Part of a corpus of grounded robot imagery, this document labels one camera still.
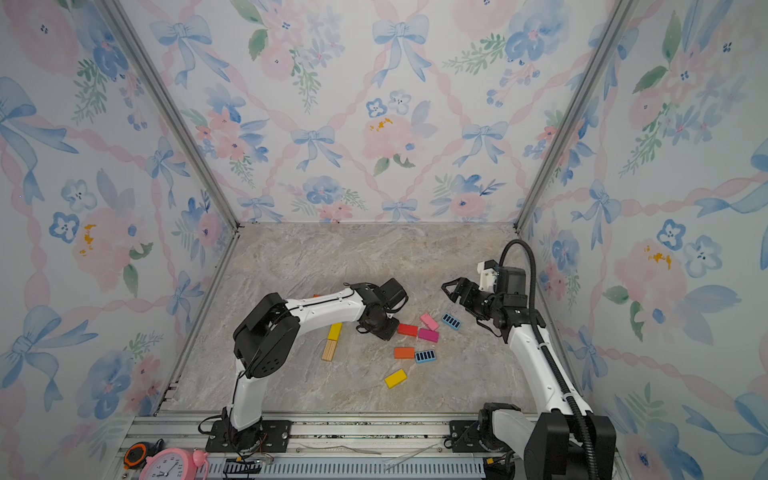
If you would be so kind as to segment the striped natural wood block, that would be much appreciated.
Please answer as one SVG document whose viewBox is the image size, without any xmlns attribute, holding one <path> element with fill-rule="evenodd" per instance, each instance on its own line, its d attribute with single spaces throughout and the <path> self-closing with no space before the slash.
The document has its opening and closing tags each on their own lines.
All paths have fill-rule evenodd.
<svg viewBox="0 0 768 480">
<path fill-rule="evenodd" d="M 332 362 L 337 350 L 337 346 L 338 346 L 337 340 L 328 340 L 323 350 L 321 359 L 326 362 Z"/>
</svg>

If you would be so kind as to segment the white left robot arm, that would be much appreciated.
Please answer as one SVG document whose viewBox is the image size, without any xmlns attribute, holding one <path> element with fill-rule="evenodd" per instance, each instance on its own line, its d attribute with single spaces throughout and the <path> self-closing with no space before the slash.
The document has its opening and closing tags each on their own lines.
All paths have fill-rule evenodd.
<svg viewBox="0 0 768 480">
<path fill-rule="evenodd" d="M 264 296 L 233 333 L 237 375 L 227 407 L 231 428 L 241 432 L 260 423 L 268 378 L 286 363 L 298 337 L 354 323 L 360 333 L 388 341 L 400 325 L 395 314 L 407 302 L 404 287 L 394 278 L 381 286 L 347 284 L 336 293 L 307 299 Z"/>
</svg>

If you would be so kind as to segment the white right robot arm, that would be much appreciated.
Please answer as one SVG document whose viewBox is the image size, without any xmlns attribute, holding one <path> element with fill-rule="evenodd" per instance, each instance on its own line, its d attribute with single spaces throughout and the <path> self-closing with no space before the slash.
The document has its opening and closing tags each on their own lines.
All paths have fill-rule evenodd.
<svg viewBox="0 0 768 480">
<path fill-rule="evenodd" d="M 531 421 L 509 403 L 487 402 L 476 421 L 451 423 L 445 447 L 489 454 L 495 475 L 511 475 L 512 460 L 519 458 L 528 479 L 612 478 L 615 427 L 594 412 L 567 376 L 525 271 L 493 265 L 482 270 L 478 282 L 460 277 L 441 289 L 513 351 L 538 411 Z"/>
</svg>

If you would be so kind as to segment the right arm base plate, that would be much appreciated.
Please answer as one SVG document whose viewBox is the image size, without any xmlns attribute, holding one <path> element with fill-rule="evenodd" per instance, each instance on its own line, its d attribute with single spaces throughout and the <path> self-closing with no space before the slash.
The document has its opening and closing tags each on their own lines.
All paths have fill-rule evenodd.
<svg viewBox="0 0 768 480">
<path fill-rule="evenodd" d="M 452 420 L 443 445 L 453 453 L 491 453 L 503 446 L 494 439 L 490 427 L 480 420 Z"/>
</svg>

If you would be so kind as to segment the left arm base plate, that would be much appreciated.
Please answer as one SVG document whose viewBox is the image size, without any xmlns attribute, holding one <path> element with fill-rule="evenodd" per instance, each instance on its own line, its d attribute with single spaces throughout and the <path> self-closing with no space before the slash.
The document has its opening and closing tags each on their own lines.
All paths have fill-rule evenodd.
<svg viewBox="0 0 768 480">
<path fill-rule="evenodd" d="M 208 453 L 285 453 L 293 423 L 289 420 L 261 420 L 237 431 L 228 420 L 213 423 L 205 451 Z"/>
</svg>

